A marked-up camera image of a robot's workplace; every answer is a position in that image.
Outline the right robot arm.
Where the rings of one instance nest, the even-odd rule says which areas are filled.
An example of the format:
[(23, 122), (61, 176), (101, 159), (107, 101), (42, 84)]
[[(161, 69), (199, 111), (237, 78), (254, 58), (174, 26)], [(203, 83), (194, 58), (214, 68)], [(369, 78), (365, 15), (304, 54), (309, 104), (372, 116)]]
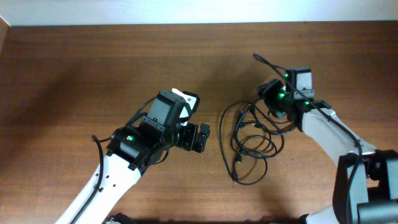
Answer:
[(308, 67), (287, 69), (257, 93), (273, 116), (286, 116), (336, 165), (332, 204), (303, 215), (302, 223), (397, 223), (397, 151), (364, 141), (316, 100)]

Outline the black USB cable thick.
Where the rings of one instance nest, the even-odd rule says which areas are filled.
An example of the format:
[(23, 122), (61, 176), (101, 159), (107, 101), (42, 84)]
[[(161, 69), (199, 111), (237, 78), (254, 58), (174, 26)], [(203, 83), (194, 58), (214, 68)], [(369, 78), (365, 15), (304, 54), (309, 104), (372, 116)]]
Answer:
[[(225, 117), (226, 113), (228, 112), (228, 110), (238, 104), (247, 104), (247, 107), (245, 109), (243, 109), (243, 111), (240, 112), (240, 114), (238, 114), (237, 121), (234, 125), (233, 133), (231, 135), (230, 145), (231, 145), (231, 149), (235, 152), (235, 155), (234, 155), (234, 159), (233, 159), (233, 164), (230, 167), (228, 164), (228, 161), (226, 159), (225, 152), (224, 152), (222, 127), (223, 127), (224, 117)], [(221, 152), (221, 156), (222, 156), (226, 171), (228, 173), (228, 176), (231, 178), (231, 180), (233, 181), (234, 184), (239, 184), (239, 185), (243, 185), (243, 186), (255, 185), (258, 182), (260, 182), (267, 174), (267, 170), (268, 170), (267, 158), (268, 158), (268, 156), (266, 156), (264, 154), (264, 151), (258, 151), (256, 149), (250, 149), (250, 148), (246, 147), (245, 143), (254, 138), (262, 138), (262, 139), (268, 140), (269, 145), (271, 145), (271, 139), (267, 138), (265, 136), (259, 136), (259, 135), (248, 136), (243, 141), (240, 141), (238, 139), (238, 132), (240, 129), (243, 129), (245, 126), (247, 126), (249, 124), (257, 123), (257, 121), (244, 122), (244, 119), (245, 119), (245, 116), (247, 115), (247, 113), (248, 112), (256, 113), (256, 110), (257, 110), (257, 108), (255, 105), (255, 102), (252, 103), (252, 102), (246, 101), (246, 100), (239, 100), (239, 101), (236, 101), (236, 102), (228, 105), (221, 114), (221, 118), (220, 118), (220, 122), (219, 122), (219, 133), (218, 133), (218, 139), (219, 139), (219, 143), (220, 143), (220, 152)], [(258, 178), (257, 180), (255, 180), (253, 182), (248, 182), (248, 183), (241, 182), (239, 180), (238, 173), (236, 171), (236, 164), (242, 162), (242, 156), (248, 156), (248, 157), (251, 157), (254, 159), (260, 159), (260, 160), (264, 161), (265, 170), (264, 170), (264, 173), (260, 176), (260, 178)]]

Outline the black USB cable thin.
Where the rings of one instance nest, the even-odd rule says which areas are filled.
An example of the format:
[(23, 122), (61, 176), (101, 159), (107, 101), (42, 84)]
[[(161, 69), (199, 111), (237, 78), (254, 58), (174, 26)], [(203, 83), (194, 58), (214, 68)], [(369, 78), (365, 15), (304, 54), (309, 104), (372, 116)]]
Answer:
[[(273, 158), (276, 155), (280, 154), (282, 150), (284, 149), (285, 146), (285, 135), (288, 133), (291, 133), (296, 129), (296, 125), (292, 124), (290, 121), (275, 121), (270, 117), (270, 111), (266, 114), (263, 112), (257, 105), (256, 105), (256, 113), (253, 112), (248, 112), (247, 115), (245, 116), (244, 122), (254, 122), (257, 121), (256, 124), (249, 124), (245, 126), (243, 129), (247, 128), (248, 126), (251, 126), (254, 129), (260, 130), (262, 134), (252, 134), (252, 135), (259, 135), (259, 136), (265, 136), (267, 138), (271, 139), (271, 145), (269, 145), (269, 141), (262, 139), (262, 138), (254, 138), (251, 140), (255, 139), (260, 139), (262, 143), (265, 143), (266, 145), (262, 149), (256, 149), (258, 151), (264, 151), (264, 154), (268, 156), (267, 159)], [(240, 141), (245, 140), (248, 136), (240, 138), (239, 133), (243, 130), (240, 129), (238, 132), (238, 139)]]

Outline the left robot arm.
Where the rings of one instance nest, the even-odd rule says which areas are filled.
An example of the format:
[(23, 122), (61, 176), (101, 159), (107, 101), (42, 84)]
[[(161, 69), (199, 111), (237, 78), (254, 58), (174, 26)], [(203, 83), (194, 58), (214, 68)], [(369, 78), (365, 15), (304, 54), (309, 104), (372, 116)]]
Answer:
[(103, 140), (92, 136), (99, 164), (58, 223), (103, 223), (122, 196), (146, 170), (167, 158), (172, 147), (202, 153), (210, 127), (189, 122), (200, 97), (176, 88), (149, 99), (148, 112), (138, 109), (122, 127)]

